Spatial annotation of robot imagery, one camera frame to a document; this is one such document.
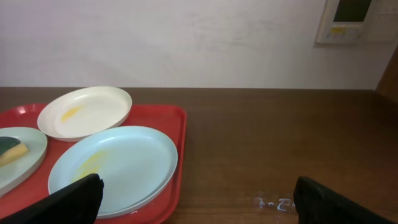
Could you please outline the pale green plate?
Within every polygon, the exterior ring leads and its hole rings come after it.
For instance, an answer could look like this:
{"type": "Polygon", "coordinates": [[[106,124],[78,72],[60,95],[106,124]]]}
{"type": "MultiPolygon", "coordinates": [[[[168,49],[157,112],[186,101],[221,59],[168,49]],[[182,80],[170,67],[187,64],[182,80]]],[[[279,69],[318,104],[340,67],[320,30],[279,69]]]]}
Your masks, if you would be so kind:
{"type": "Polygon", "coordinates": [[[32,175],[44,161],[47,150],[46,135],[34,128],[1,128],[1,137],[16,138],[24,143],[28,153],[10,164],[1,166],[1,197],[32,175]]]}

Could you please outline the yellow green sponge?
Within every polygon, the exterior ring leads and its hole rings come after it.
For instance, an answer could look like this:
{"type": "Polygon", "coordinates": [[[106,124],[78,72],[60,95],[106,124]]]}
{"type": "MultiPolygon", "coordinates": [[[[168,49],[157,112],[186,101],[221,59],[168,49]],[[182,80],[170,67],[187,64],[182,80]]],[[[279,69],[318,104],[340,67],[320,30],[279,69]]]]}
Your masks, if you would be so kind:
{"type": "Polygon", "coordinates": [[[1,167],[20,159],[28,152],[27,146],[19,139],[1,136],[1,167]]]}

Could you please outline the cream white plate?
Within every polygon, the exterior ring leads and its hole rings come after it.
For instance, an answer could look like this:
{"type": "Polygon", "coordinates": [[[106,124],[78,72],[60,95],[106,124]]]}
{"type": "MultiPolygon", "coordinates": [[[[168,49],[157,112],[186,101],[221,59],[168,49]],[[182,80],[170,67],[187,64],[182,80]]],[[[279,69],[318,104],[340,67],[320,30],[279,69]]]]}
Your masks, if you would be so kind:
{"type": "Polygon", "coordinates": [[[132,108],[126,91],[111,86],[82,88],[49,103],[37,118],[38,128],[59,141],[78,142],[120,126],[132,108]]]}

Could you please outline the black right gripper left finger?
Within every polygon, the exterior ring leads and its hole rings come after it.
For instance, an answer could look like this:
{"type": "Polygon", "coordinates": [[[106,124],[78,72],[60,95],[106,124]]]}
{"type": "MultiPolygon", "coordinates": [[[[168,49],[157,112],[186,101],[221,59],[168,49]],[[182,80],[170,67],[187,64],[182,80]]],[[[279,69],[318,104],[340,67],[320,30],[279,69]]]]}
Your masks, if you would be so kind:
{"type": "Polygon", "coordinates": [[[103,199],[104,182],[98,174],[86,177],[1,219],[1,224],[91,224],[103,199]]]}

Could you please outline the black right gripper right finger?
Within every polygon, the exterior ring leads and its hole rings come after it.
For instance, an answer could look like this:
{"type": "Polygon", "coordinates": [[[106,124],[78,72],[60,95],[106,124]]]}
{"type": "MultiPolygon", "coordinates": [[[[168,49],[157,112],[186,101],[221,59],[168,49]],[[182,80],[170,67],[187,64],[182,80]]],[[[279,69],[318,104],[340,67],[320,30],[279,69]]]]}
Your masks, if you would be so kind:
{"type": "Polygon", "coordinates": [[[296,182],[294,203],[299,224],[394,224],[306,176],[296,182]]]}

